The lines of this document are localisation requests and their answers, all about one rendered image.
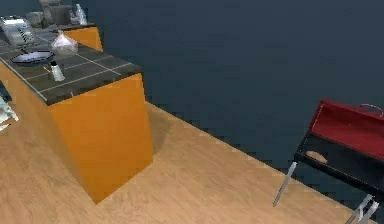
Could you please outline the dark round pan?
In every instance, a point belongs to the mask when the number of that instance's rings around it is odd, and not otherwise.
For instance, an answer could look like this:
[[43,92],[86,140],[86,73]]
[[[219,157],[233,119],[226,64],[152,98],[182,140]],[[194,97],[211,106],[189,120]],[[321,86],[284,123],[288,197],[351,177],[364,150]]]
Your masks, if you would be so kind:
[[54,57],[51,51],[34,51],[24,53],[11,58],[11,61],[18,65],[40,65],[49,63]]

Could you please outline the white shaker with black cap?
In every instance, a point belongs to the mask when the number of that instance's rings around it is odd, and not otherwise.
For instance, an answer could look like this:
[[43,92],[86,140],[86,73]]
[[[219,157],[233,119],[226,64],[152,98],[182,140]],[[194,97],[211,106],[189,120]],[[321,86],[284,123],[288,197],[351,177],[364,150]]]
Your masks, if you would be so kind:
[[65,80],[65,77],[60,69],[60,66],[55,62],[55,61],[52,61],[50,63],[51,65],[51,73],[54,77],[54,80],[55,81],[64,81]]

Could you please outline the tan bread loaf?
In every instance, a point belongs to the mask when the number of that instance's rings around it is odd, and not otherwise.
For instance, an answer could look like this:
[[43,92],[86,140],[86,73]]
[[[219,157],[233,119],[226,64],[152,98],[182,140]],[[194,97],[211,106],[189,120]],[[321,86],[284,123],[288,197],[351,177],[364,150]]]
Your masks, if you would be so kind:
[[319,153],[317,153],[315,151],[307,151],[306,155],[308,157],[314,159],[314,160],[317,160],[317,161],[321,162],[321,163],[324,163],[324,164],[327,163],[327,159],[324,156],[322,156],[321,154],[319,154]]

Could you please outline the grey coffee machine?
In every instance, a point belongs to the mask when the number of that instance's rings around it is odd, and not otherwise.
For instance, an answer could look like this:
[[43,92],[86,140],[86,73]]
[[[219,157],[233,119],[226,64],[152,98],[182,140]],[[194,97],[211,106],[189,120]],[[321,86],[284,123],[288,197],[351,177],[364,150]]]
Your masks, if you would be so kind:
[[71,23],[71,5],[62,5],[62,0],[39,0],[45,20],[49,25],[68,25]]

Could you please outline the silver toaster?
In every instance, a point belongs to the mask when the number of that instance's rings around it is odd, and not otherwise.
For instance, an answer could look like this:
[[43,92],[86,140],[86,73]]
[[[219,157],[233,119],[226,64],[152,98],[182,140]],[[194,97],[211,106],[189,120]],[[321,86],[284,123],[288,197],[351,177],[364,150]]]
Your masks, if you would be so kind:
[[0,16],[0,38],[14,48],[22,48],[37,43],[31,25],[20,16]]

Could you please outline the orange cabinet with dark worktop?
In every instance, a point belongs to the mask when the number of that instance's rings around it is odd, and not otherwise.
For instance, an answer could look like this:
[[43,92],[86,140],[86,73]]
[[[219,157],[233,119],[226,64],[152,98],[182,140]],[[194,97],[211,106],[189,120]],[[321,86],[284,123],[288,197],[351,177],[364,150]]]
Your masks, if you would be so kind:
[[99,203],[152,162],[141,67],[104,52],[96,25],[66,26],[79,51],[45,66],[12,63],[18,50],[0,39],[0,81],[19,122],[35,130]]

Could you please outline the pale white object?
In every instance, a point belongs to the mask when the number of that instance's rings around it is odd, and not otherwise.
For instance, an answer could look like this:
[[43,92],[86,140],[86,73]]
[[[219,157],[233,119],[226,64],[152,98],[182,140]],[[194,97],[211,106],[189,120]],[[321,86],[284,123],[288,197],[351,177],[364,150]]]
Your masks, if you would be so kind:
[[15,121],[19,120],[16,113],[5,101],[5,98],[0,94],[0,132],[10,126],[10,119],[14,119]]

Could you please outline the black table with metal legs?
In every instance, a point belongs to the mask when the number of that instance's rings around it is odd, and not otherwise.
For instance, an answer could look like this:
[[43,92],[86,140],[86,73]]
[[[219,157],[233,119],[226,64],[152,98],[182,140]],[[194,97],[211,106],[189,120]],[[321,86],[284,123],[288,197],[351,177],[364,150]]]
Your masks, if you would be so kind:
[[[327,159],[321,163],[306,155],[315,151]],[[384,159],[375,158],[343,144],[307,133],[297,148],[285,179],[273,201],[276,206],[298,163],[304,163],[367,194],[345,224],[368,224],[380,205],[384,205]]]

